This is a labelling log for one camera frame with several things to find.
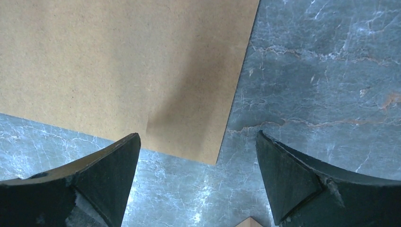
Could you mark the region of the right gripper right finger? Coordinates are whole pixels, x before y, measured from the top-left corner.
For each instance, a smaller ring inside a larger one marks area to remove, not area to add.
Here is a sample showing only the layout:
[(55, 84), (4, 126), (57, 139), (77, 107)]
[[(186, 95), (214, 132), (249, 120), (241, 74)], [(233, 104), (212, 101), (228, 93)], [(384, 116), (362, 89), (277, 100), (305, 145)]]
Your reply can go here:
[(256, 153), (275, 225), (398, 227), (401, 183), (325, 163), (265, 135)]

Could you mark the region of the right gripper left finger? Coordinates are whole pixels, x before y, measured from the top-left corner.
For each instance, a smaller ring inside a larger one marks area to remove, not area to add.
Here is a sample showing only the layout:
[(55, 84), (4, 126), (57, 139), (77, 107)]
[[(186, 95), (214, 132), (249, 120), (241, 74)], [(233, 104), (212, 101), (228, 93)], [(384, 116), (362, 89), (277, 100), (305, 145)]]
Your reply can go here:
[(1, 181), (1, 226), (121, 226), (140, 147), (139, 134), (131, 133), (58, 168)]

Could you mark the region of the brown backing board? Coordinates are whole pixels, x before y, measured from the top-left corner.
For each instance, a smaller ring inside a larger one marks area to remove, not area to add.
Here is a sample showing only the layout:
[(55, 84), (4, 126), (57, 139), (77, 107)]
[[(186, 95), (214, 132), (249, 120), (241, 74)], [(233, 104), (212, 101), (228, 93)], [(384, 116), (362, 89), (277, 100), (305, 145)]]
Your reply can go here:
[(256, 0), (3, 0), (0, 111), (216, 164)]

